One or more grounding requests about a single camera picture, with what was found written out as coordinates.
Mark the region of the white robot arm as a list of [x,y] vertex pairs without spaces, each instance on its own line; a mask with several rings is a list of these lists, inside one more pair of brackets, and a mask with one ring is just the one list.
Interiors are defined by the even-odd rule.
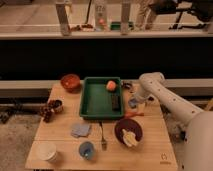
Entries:
[[181,171],[213,171],[213,111],[205,111],[167,89],[161,72],[144,73],[134,93],[138,103],[150,94],[187,126]]

